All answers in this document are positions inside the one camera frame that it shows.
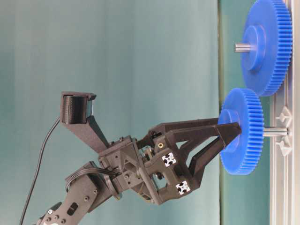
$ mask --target metal shaft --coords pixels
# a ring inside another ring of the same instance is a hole
[[[237,43],[234,45],[234,50],[236,53],[248,53],[251,51],[251,45],[250,44],[242,44]]]
[[[286,136],[287,128],[285,127],[265,127],[263,131],[264,137]]]

